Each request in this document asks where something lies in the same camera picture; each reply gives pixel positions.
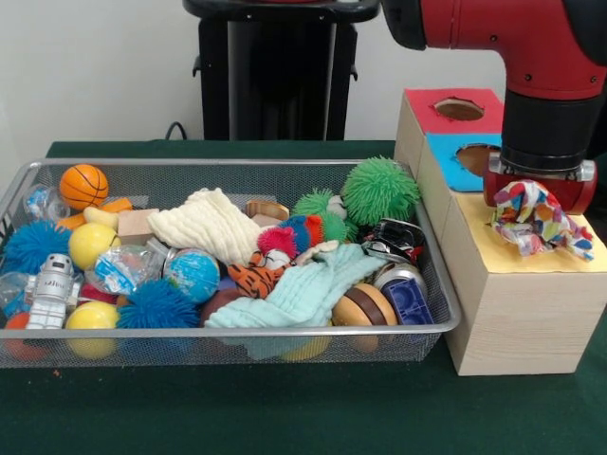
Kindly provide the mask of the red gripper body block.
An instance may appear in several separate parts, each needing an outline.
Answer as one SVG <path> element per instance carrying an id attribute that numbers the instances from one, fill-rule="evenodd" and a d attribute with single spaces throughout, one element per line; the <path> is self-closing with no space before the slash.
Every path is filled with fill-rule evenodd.
<path id="1" fill-rule="evenodd" d="M 507 184 L 523 179 L 537 181 L 547 188 L 568 214 L 583 214 L 590 205 L 597 187 L 597 178 L 590 181 L 577 181 L 551 178 L 548 175 L 524 175 L 495 173 L 484 171 L 484 198 L 490 207 L 495 207 L 495 194 Z"/>

